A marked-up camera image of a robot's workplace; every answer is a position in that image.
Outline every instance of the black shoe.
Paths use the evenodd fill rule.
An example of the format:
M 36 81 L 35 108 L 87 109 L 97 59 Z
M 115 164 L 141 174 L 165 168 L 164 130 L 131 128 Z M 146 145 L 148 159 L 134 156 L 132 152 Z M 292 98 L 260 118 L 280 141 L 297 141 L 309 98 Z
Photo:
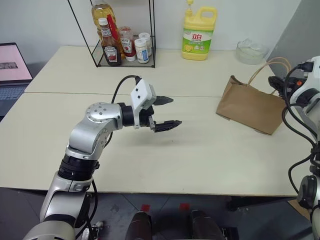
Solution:
M 194 239 L 225 240 L 215 221 L 203 211 L 193 210 L 190 218 Z
M 144 212 L 137 212 L 126 231 L 125 240 L 152 240 L 152 225 L 150 217 Z

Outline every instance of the floor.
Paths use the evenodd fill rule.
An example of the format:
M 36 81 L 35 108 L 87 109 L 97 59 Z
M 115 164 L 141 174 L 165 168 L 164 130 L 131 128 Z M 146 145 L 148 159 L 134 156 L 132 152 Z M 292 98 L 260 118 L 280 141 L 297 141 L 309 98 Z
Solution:
M 39 222 L 43 199 L 37 194 L 0 188 L 1 239 L 22 239 Z M 313 239 L 307 234 L 310 222 L 286 201 L 231 212 L 226 209 L 229 200 L 228 196 L 214 195 L 101 193 L 92 223 L 104 222 L 101 240 L 124 240 L 132 217 L 144 210 L 152 218 L 154 240 L 188 239 L 187 216 L 199 209 L 220 227 L 237 227 L 240 240 Z

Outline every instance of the white table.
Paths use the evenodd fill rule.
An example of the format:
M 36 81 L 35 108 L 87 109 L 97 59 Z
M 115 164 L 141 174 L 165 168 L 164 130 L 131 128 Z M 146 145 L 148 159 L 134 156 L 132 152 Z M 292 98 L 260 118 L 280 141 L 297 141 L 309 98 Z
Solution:
M 0 187 L 48 189 L 86 107 L 111 97 L 24 93 L 0 123 Z M 309 153 L 307 141 L 283 124 L 270 136 L 228 121 L 215 114 L 219 100 L 175 97 L 154 107 L 154 119 L 182 120 L 179 127 L 115 132 L 94 173 L 99 192 L 293 196 L 288 168 Z M 297 185 L 308 168 L 293 171 Z
M 231 75 L 247 83 L 258 65 L 236 59 L 235 51 L 212 51 L 206 61 L 181 57 L 179 50 L 157 49 L 156 68 L 98 67 L 86 47 L 61 47 L 26 89 L 29 93 L 113 94 L 118 82 L 127 75 L 139 75 L 154 86 L 157 95 L 186 97 L 221 97 Z M 253 81 L 253 86 L 270 93 L 267 66 Z M 126 81 L 120 95 L 130 94 L 134 80 Z

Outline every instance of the brown paper bag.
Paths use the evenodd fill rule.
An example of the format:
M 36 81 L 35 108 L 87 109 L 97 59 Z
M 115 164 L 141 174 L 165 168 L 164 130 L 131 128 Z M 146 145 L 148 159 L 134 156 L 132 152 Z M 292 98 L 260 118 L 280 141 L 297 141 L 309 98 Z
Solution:
M 224 89 L 216 113 L 260 132 L 273 134 L 282 123 L 281 113 L 285 107 L 285 101 L 273 95 L 274 91 L 268 94 L 250 85 L 262 68 L 270 64 L 282 64 L 287 71 L 291 69 L 289 62 L 286 65 L 273 60 L 274 58 L 258 69 L 248 84 L 238 81 L 232 75 Z

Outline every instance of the white wall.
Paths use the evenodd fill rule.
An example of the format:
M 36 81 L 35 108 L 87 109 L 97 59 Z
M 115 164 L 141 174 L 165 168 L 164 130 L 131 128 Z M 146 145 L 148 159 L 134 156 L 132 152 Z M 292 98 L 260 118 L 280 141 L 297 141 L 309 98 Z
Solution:
M 148 31 L 148 0 L 107 0 L 113 7 L 117 25 Z M 185 0 L 154 0 L 158 48 L 181 47 Z M 233 50 L 240 40 L 251 37 L 271 50 L 293 16 L 301 0 L 194 0 L 218 10 L 211 47 Z M 89 0 L 72 0 L 90 45 L 97 38 Z M 1 0 L 0 43 L 17 42 L 28 64 L 43 65 L 62 45 L 84 45 L 67 0 Z

